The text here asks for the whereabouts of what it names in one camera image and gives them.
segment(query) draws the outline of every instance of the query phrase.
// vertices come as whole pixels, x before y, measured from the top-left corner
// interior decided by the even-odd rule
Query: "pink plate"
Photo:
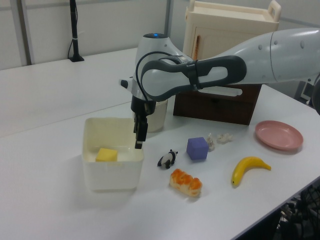
[[[280,150],[295,150],[304,142],[297,129],[280,121],[259,122],[255,134],[263,143]]]

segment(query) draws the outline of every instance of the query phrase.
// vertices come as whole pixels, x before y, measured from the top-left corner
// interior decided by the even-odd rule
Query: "cream wooden cabinet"
[[[207,59],[261,34],[278,29],[281,6],[272,0],[268,9],[190,1],[186,10],[183,52]]]

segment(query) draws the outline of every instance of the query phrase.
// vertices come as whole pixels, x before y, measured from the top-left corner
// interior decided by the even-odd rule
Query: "white wall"
[[[68,0],[26,0],[31,61],[67,58],[72,39]],[[165,30],[166,0],[77,0],[81,56],[135,48],[142,35]]]
[[[10,0],[0,1],[0,70],[26,65],[17,8]]]
[[[271,0],[202,0],[201,2],[268,9]],[[320,28],[319,0],[277,0],[277,2],[281,5],[281,18],[278,30],[306,27]],[[173,44],[181,51],[184,46],[186,30],[185,13],[188,5],[189,0],[173,0],[173,3],[170,6],[171,16],[169,18],[169,36]],[[270,87],[293,98],[298,85],[299,82],[296,81],[270,84]]]

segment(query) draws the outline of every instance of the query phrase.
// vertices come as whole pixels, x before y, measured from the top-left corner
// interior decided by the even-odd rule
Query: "purple cube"
[[[186,152],[192,160],[206,159],[209,145],[203,137],[195,137],[188,139]]]

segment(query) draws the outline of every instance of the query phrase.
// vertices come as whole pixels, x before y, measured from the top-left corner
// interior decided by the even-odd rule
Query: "black stand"
[[[69,57],[69,59],[71,60],[71,62],[81,62],[81,61],[84,61],[84,58],[79,55],[76,0],[70,0],[70,13],[71,13],[73,57]]]

